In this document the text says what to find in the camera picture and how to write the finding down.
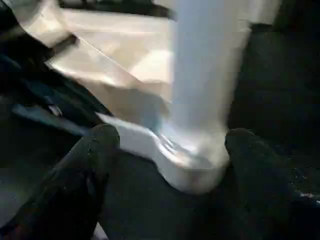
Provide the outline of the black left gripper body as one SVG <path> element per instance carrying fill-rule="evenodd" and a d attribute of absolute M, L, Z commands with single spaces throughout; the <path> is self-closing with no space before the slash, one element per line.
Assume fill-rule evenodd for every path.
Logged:
<path fill-rule="evenodd" d="M 64 50 L 66 50 L 67 48 L 69 48 L 70 46 L 75 45 L 77 42 L 78 42 L 78 38 L 75 35 L 70 34 L 65 38 L 59 39 L 58 41 L 53 43 L 49 47 L 49 53 L 51 55 L 57 55 L 63 52 Z"/>

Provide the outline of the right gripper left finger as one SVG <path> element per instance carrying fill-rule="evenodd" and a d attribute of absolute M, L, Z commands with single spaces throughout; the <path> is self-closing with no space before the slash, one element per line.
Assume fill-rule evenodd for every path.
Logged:
<path fill-rule="evenodd" d="M 97 125 L 44 177 L 9 221 L 11 240 L 90 240 L 104 204 L 120 136 Z"/>

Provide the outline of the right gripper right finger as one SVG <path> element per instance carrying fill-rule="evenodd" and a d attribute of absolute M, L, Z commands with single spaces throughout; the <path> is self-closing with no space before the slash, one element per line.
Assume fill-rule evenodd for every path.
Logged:
<path fill-rule="evenodd" d="M 224 144 L 259 238 L 318 240 L 320 162 L 281 155 L 243 128 L 229 130 Z"/>

